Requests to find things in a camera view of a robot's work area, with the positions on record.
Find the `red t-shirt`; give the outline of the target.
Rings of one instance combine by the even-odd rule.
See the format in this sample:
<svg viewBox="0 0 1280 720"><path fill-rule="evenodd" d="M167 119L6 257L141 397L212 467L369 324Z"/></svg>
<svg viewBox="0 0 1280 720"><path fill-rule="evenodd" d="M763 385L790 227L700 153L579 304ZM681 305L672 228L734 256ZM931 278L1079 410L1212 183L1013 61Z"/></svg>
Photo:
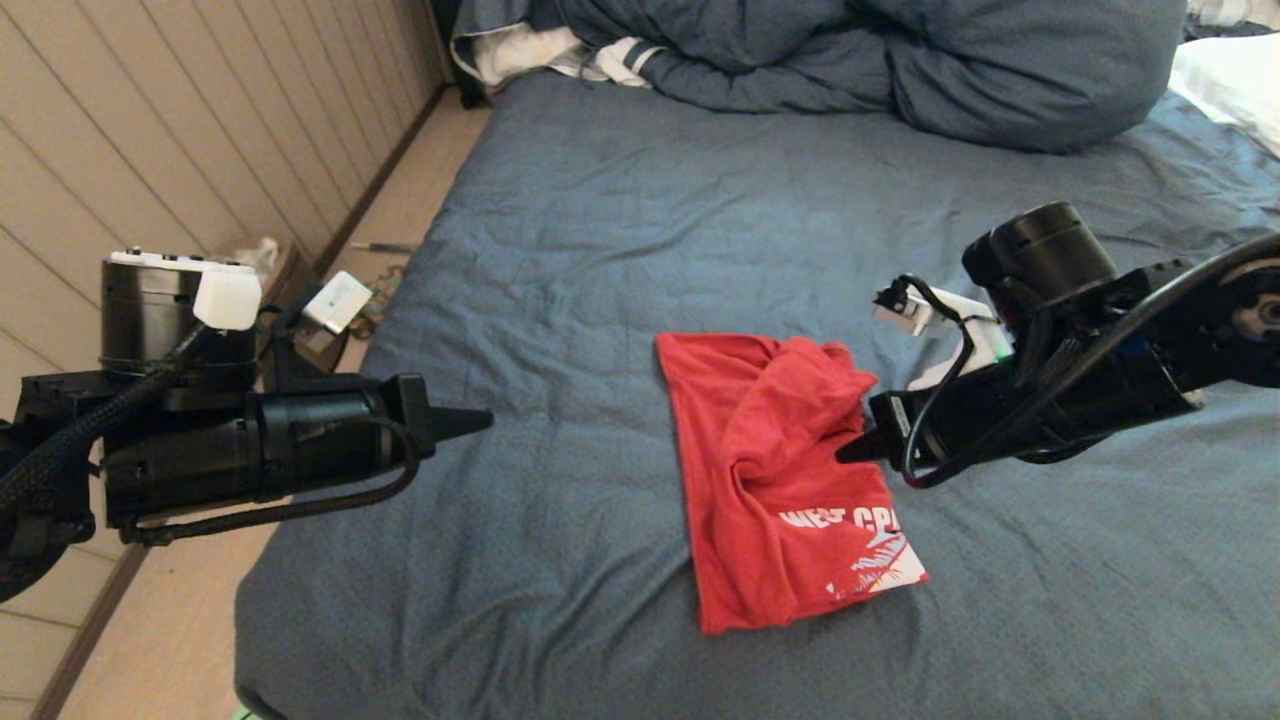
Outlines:
<svg viewBox="0 0 1280 720"><path fill-rule="evenodd" d="M707 635L787 626L928 582L874 462L841 464L876 377L842 343L660 333Z"/></svg>

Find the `brown waste bin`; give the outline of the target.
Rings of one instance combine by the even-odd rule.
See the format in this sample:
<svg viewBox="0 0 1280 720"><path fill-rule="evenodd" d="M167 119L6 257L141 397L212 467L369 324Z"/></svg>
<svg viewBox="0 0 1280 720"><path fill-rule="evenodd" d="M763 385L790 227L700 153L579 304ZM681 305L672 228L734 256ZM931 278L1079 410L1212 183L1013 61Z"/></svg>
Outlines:
<svg viewBox="0 0 1280 720"><path fill-rule="evenodd" d="M253 245L256 241L243 246ZM270 287L266 290L262 288L262 304L285 306L302 299L314 284L320 282L320 275L296 242L289 240L278 241L282 245L282 256ZM300 351L306 354L312 363L325 372L334 372L346 350L347 337L344 334L335 336L329 332L328 334L332 338L329 345L314 341L308 351L301 347Z"/></svg>

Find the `blue-grey bed sheet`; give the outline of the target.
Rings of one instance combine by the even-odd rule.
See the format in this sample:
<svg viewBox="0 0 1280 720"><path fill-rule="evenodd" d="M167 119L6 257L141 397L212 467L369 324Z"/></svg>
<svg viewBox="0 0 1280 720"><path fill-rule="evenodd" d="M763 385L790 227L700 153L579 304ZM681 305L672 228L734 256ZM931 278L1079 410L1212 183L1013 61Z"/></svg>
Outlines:
<svg viewBox="0 0 1280 720"><path fill-rule="evenodd" d="M955 338L874 319L902 273L1070 201L1128 272L1280 229L1280 158L1175 94L1069 155L876 115L740 115L515 81L364 370L488 407L413 484L282 524L239 587L236 688L285 720L1280 720L1280 392L1066 462L892 479L931 579L705 637L660 332L847 345L899 388Z"/></svg>

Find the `clear plastic bin bag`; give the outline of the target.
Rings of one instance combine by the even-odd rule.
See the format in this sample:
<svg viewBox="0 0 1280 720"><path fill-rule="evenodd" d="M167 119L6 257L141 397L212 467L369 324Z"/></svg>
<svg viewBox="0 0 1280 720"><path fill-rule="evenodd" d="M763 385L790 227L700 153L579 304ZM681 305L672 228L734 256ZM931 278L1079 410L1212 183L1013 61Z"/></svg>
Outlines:
<svg viewBox="0 0 1280 720"><path fill-rule="evenodd" d="M282 245L273 237L262 237L256 243L236 249L230 259L250 266L264 290L269 288L282 256Z"/></svg>

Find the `blue crumpled duvet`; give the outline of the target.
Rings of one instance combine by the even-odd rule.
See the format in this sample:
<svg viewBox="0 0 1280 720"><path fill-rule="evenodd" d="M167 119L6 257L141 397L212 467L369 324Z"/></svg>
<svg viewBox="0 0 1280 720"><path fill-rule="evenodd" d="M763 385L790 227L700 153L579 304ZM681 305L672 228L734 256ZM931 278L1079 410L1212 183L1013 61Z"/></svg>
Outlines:
<svg viewBox="0 0 1280 720"><path fill-rule="evenodd" d="M1162 97L1187 0L462 0L452 41L527 22L659 45L650 90L710 111L870 114L1074 152Z"/></svg>

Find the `white striped cloth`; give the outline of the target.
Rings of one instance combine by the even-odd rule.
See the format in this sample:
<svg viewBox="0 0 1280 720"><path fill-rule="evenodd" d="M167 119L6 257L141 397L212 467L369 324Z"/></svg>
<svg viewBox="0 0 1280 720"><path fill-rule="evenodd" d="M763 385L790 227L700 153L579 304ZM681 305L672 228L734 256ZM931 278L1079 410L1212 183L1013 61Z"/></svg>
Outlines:
<svg viewBox="0 0 1280 720"><path fill-rule="evenodd" d="M489 90L502 88L535 70L553 70L588 82L650 88L643 68L663 51L662 46L639 37L625 37L604 47L590 49L567 26L534 29L527 22L461 35L451 45L457 65Z"/></svg>

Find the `white pillow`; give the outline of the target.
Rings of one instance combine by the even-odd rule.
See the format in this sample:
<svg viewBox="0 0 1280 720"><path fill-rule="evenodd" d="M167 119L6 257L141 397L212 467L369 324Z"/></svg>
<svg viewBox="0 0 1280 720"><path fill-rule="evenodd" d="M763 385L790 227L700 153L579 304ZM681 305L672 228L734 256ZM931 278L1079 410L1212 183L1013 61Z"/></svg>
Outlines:
<svg viewBox="0 0 1280 720"><path fill-rule="evenodd" d="M1280 159L1280 33L1183 44L1167 87Z"/></svg>

